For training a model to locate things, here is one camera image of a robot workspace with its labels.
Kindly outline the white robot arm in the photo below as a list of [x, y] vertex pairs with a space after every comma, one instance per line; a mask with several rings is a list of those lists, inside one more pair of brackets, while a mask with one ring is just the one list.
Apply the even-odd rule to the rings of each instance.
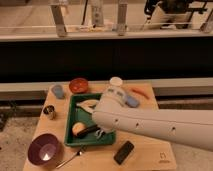
[[129, 108], [128, 96], [121, 87], [107, 87], [92, 120], [108, 132], [121, 130], [213, 151], [213, 110]]

